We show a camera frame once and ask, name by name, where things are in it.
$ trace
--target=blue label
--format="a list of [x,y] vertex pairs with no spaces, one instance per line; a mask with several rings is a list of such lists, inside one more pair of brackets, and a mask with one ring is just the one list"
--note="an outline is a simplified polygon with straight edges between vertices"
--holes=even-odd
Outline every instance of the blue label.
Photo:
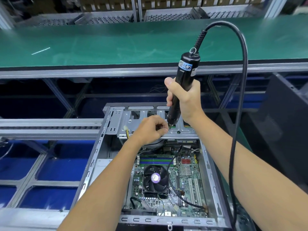
[[191,71],[192,66],[193,66],[192,64],[188,64],[186,62],[183,62],[182,60],[180,60],[180,62],[179,62],[179,68],[181,68],[183,70]]

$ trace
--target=motherboard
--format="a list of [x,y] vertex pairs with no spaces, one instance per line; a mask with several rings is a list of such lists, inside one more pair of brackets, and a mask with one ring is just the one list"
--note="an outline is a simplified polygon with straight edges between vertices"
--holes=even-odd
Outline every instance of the motherboard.
[[206,207],[197,161],[199,151],[185,147],[163,147],[155,153],[140,152],[134,164],[131,191],[134,205],[130,203],[129,208],[156,210],[158,216],[207,217],[206,209],[183,202],[167,178],[169,175],[171,183],[184,200]]

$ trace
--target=white label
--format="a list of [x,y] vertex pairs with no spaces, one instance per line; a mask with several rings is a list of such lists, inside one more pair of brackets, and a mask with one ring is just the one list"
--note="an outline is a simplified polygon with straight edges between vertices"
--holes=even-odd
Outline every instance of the white label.
[[192,69],[192,73],[191,73],[191,77],[193,77],[193,76],[195,76],[196,75],[196,72],[197,72],[197,68],[195,68],[195,69]]

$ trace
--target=person's left hand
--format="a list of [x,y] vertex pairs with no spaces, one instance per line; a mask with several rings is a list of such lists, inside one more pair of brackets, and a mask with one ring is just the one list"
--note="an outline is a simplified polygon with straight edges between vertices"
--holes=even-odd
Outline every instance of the person's left hand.
[[153,143],[169,131],[167,122],[159,115],[144,118],[129,139],[134,139],[141,146]]

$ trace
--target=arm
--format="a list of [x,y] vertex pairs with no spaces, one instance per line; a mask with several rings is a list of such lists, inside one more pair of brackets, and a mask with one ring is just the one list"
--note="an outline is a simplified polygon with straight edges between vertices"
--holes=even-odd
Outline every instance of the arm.
[[[171,78],[166,78],[165,84],[169,89],[167,105],[172,105],[174,93],[183,119],[194,128],[228,180],[232,137],[202,111],[200,83],[194,80],[188,92]],[[238,142],[233,181],[238,200],[263,231],[308,230],[308,195]]]
[[143,145],[154,142],[167,132],[168,124],[160,116],[143,119],[117,156],[69,212],[58,231],[115,230],[138,151]]

